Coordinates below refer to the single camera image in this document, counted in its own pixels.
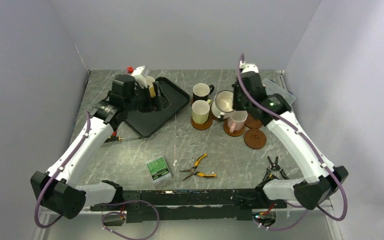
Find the white ribbed mug black handle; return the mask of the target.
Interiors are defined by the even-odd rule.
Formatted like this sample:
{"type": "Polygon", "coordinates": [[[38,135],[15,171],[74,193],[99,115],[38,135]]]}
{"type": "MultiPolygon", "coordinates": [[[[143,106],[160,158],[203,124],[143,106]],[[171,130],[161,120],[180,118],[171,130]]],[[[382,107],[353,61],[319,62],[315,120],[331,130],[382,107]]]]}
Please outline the white ribbed mug black handle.
{"type": "Polygon", "coordinates": [[[214,119],[224,120],[233,109],[234,93],[230,90],[222,90],[216,94],[211,104],[211,113],[214,119]]]}

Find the pink mug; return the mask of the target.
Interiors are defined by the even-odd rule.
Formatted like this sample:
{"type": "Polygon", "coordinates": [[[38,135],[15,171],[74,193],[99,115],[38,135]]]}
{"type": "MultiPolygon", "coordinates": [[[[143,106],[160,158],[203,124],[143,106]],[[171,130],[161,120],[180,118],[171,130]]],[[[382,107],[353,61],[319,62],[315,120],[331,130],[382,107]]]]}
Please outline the pink mug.
{"type": "Polygon", "coordinates": [[[230,113],[227,119],[227,131],[228,133],[235,133],[242,130],[245,125],[245,121],[248,118],[246,110],[234,110],[230,113]]]}

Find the green mug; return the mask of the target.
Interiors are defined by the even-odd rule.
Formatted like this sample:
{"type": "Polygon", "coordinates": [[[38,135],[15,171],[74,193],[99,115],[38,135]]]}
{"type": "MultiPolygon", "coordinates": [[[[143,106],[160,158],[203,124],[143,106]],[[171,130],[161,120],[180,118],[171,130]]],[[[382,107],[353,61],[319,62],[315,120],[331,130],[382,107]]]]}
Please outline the green mug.
{"type": "Polygon", "coordinates": [[[203,125],[209,117],[211,100],[196,100],[191,106],[192,120],[198,124],[203,125]]]}

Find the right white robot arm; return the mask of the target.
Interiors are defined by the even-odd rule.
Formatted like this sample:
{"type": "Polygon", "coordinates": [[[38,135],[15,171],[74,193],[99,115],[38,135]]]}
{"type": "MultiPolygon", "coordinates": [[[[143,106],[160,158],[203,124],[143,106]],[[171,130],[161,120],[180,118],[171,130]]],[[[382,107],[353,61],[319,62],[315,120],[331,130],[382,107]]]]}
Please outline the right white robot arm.
{"type": "Polygon", "coordinates": [[[233,120],[239,116],[244,122],[251,115],[282,142],[295,160],[303,177],[263,180],[261,190],[255,194],[260,207],[267,208],[275,200],[283,200],[297,201],[302,208],[313,210],[340,191],[342,215],[345,216],[348,199],[342,183],[349,174],[347,169],[335,166],[321,154],[299,124],[291,104],[280,93],[269,93],[267,87],[259,72],[242,67],[236,72],[232,89],[218,92],[213,99],[209,98],[214,90],[212,85],[199,83],[193,87],[192,107],[198,107],[204,113],[201,121],[206,121],[209,114],[213,114],[220,120],[233,120]]]}

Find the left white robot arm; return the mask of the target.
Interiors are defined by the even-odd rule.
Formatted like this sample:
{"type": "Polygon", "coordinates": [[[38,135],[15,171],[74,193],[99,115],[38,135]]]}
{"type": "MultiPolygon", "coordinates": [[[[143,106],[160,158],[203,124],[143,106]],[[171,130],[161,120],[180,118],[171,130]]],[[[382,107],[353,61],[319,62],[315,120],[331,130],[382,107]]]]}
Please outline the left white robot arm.
{"type": "Polygon", "coordinates": [[[157,81],[123,74],[112,81],[106,98],[92,112],[86,113],[81,132],[65,153],[45,171],[35,172],[30,183],[36,197],[34,220],[39,221],[40,207],[60,217],[72,219],[85,207],[105,204],[111,210],[124,203],[123,188],[112,181],[79,185],[81,173],[89,165],[93,153],[107,140],[130,112],[149,113],[164,108],[164,94],[157,81]]]}

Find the yellow mug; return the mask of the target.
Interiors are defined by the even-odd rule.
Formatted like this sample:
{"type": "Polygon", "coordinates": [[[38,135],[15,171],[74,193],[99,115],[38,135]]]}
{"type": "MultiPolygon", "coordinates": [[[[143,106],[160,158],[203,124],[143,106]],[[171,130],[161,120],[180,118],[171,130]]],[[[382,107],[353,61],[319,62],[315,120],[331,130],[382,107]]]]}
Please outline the yellow mug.
{"type": "Polygon", "coordinates": [[[154,98],[156,96],[156,92],[155,92],[155,88],[154,88],[155,79],[153,77],[151,77],[151,76],[146,76],[145,77],[145,81],[146,81],[146,84],[147,84],[150,96],[152,98],[154,98]]]}

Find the clear plastic organizer box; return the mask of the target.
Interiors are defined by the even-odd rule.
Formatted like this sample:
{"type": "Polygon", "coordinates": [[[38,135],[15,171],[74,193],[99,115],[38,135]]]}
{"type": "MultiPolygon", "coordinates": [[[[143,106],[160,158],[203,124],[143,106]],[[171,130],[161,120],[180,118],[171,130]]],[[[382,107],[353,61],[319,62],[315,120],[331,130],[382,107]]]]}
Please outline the clear plastic organizer box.
{"type": "Polygon", "coordinates": [[[284,89],[281,85],[278,85],[271,79],[264,78],[262,80],[262,84],[265,87],[267,95],[279,94],[289,105],[292,105],[297,99],[295,95],[293,95],[291,92],[284,89]]]}

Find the black yellow screwdriver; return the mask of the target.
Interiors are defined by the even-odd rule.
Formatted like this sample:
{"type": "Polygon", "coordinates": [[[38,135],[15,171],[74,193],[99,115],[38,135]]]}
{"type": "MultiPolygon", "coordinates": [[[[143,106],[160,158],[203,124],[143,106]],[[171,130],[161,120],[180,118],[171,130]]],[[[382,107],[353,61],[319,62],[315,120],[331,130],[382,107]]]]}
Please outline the black yellow screwdriver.
{"type": "Polygon", "coordinates": [[[110,136],[104,142],[112,143],[112,142],[122,142],[122,141],[131,141],[131,140],[139,140],[142,137],[120,137],[120,136],[110,136]]]}

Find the green screw bit box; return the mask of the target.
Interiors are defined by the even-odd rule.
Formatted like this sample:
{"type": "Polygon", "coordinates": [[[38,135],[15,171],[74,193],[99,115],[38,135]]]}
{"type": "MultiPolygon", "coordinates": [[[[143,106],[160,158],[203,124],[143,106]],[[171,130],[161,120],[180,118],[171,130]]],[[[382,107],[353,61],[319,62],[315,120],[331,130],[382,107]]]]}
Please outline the green screw bit box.
{"type": "Polygon", "coordinates": [[[147,161],[146,167],[154,185],[158,185],[172,178],[169,166],[162,155],[153,160],[147,161]]]}

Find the black handled cutters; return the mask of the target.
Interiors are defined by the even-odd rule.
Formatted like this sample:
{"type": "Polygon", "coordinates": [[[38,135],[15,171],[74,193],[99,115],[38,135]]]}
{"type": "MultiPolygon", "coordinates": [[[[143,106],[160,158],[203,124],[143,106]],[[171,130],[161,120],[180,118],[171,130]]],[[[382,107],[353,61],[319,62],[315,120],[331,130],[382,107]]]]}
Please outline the black handled cutters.
{"type": "Polygon", "coordinates": [[[263,177],[263,182],[268,180],[289,180],[290,178],[286,174],[285,170],[279,165],[279,157],[276,156],[275,160],[272,160],[267,156],[269,166],[266,168],[265,175],[263,177]]]}

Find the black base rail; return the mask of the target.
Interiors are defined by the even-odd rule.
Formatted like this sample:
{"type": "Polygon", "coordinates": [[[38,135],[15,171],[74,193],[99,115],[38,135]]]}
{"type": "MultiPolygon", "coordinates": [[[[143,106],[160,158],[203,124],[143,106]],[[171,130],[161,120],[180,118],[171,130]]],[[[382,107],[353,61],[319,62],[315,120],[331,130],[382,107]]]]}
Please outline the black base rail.
{"type": "Polygon", "coordinates": [[[92,212],[125,210],[128,223],[168,220],[251,220],[253,215],[287,207],[283,200],[269,200],[254,188],[125,190],[115,206],[91,206],[92,212]]]}

